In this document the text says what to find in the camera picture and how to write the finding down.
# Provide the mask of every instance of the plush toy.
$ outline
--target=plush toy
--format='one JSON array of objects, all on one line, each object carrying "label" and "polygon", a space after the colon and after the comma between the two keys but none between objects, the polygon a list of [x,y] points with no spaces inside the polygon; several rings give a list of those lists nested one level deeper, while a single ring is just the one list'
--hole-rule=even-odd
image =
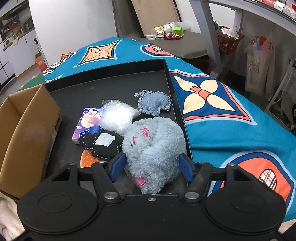
[{"label": "plush toy", "polygon": [[100,160],[98,157],[93,157],[91,151],[84,150],[80,158],[80,167],[90,167],[93,163]]},{"label": "plush toy", "polygon": [[143,194],[155,194],[178,176],[177,158],[186,153],[186,143],[182,129],[174,121],[154,117],[130,125],[122,149],[127,174]]},{"label": "plush toy", "polygon": [[170,109],[170,97],[163,92],[143,90],[134,96],[140,97],[138,107],[140,112],[144,114],[159,116],[160,110],[168,111]]},{"label": "plush toy", "polygon": [[86,133],[78,140],[85,150],[90,151],[93,158],[98,157],[103,161],[111,161],[122,151],[123,137],[113,131],[103,130],[100,134]]}]

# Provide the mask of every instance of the white cable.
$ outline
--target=white cable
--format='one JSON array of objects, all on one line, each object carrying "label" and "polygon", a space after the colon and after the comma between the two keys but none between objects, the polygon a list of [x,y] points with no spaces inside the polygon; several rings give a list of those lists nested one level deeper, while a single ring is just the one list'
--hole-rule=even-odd
[{"label": "white cable", "polygon": [[292,77],[292,74],[294,73],[294,71],[295,71],[295,67],[293,67],[293,69],[292,69],[292,72],[291,72],[291,74],[290,74],[290,77],[289,77],[289,79],[288,79],[288,82],[287,82],[286,86],[282,89],[281,97],[279,98],[278,101],[274,102],[273,104],[276,104],[277,102],[279,102],[279,101],[281,100],[281,98],[283,97],[284,91],[285,91],[285,89],[287,88],[287,86],[288,86],[288,84],[289,84],[289,82],[290,82],[290,80],[291,80],[291,77]]}]

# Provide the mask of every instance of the flower pattern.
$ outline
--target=flower pattern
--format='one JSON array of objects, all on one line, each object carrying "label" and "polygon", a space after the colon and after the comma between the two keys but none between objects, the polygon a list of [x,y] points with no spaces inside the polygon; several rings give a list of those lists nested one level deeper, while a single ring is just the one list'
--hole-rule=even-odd
[{"label": "flower pattern", "polygon": [[201,109],[206,102],[211,106],[223,110],[234,111],[230,104],[228,104],[221,97],[213,94],[218,89],[216,80],[204,80],[200,86],[190,81],[183,80],[178,76],[174,76],[181,89],[185,91],[193,92],[186,97],[184,101],[183,114],[187,114],[191,111]]}]

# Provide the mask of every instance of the black tray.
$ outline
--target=black tray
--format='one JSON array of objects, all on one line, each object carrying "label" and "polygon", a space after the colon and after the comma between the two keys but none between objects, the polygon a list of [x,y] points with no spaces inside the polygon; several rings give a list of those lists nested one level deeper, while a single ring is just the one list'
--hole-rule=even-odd
[{"label": "black tray", "polygon": [[[191,157],[182,113],[166,62],[164,59],[138,61],[77,73],[46,84],[58,106],[63,121],[50,155],[46,177],[64,165],[80,164],[83,147],[74,144],[71,137],[86,107],[101,107],[102,99],[118,99],[135,108],[138,98],[135,93],[145,90],[161,91],[171,97],[169,111],[161,111],[161,117],[175,121],[183,130],[187,155]],[[134,121],[153,116],[140,114]]]}]

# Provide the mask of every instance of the bottle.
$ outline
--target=bottle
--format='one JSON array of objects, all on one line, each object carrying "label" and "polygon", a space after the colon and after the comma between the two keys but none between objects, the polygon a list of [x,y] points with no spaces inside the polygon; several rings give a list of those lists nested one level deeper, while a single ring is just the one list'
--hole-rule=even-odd
[{"label": "bottle", "polygon": [[292,7],[292,5],[296,5],[296,0],[286,0],[285,4]]},{"label": "bottle", "polygon": [[286,6],[286,5],[280,1],[276,1],[274,3],[274,8],[281,11],[281,12],[284,10],[284,6]]},{"label": "bottle", "polygon": [[283,13],[296,20],[296,11],[288,5],[284,6]]},{"label": "bottle", "polygon": [[37,38],[34,38],[34,41],[35,41],[36,48],[38,49],[39,52],[41,52],[41,49],[40,49],[39,43],[37,41]]}]

